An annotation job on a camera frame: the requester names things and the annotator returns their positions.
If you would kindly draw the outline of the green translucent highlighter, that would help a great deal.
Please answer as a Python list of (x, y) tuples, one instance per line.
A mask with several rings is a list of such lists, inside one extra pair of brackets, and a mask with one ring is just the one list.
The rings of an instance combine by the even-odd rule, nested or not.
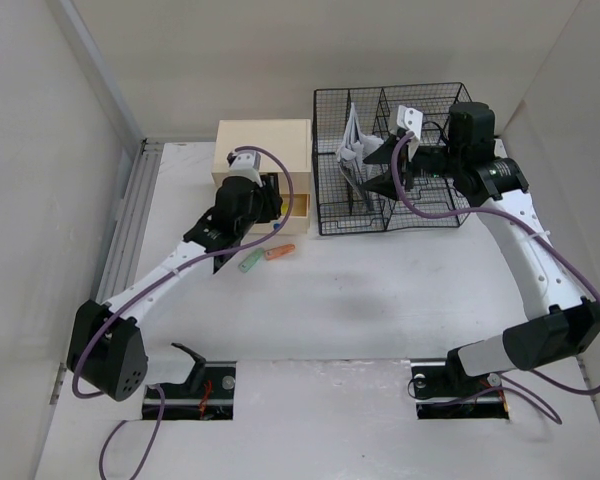
[(254, 249), (239, 264), (238, 268), (242, 273), (249, 272), (262, 258), (264, 250), (262, 248)]

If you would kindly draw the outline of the orange translucent highlighter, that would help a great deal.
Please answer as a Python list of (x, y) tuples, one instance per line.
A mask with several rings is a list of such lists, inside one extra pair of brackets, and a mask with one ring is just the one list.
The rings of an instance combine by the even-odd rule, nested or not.
[(294, 244), (284, 244), (280, 246), (276, 246), (270, 248), (264, 252), (264, 258), (267, 261), (275, 260), (281, 258), (285, 255), (291, 254), (296, 250), (296, 246)]

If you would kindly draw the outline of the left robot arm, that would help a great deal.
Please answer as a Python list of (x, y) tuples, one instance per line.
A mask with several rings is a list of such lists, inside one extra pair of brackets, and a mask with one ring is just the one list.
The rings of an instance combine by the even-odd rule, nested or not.
[(164, 145), (136, 278), (105, 301), (114, 326), (129, 323), (140, 335), (147, 381), (197, 394), (204, 373), (194, 354), (237, 362), (403, 356), (395, 236), (252, 235), (221, 268), (184, 243), (214, 203), (214, 153), (210, 142)]

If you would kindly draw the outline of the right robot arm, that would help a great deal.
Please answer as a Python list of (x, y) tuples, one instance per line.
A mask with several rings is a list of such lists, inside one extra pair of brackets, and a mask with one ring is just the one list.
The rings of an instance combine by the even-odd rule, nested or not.
[(523, 323), (500, 335), (449, 351), (443, 366), (422, 375), (427, 397), (460, 396), (490, 374), (536, 373), (586, 351), (600, 333), (600, 293), (550, 243), (519, 165), (497, 155), (494, 112), (480, 102), (451, 105), (440, 146), (421, 145), (424, 124), (423, 113), (413, 107), (392, 110), (387, 140), (364, 160), (386, 164), (389, 170), (367, 181), (365, 189), (436, 220), (438, 214), (417, 208), (406, 192), (420, 172), (451, 178), (468, 203), (455, 213), (475, 214), (488, 229), (526, 315)]

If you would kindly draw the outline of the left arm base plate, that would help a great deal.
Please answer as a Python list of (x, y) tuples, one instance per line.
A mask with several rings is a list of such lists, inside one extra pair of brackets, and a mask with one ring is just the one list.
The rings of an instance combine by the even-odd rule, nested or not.
[(237, 364), (211, 362), (202, 383), (191, 392), (185, 385), (163, 384), (165, 421), (225, 421), (233, 419)]

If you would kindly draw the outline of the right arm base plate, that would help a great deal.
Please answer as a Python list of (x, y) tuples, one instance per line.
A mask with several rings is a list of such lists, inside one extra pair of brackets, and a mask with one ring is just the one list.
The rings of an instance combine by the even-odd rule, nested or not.
[(508, 420), (502, 381), (497, 374), (454, 377), (445, 359), (410, 362), (407, 391), (419, 420)]

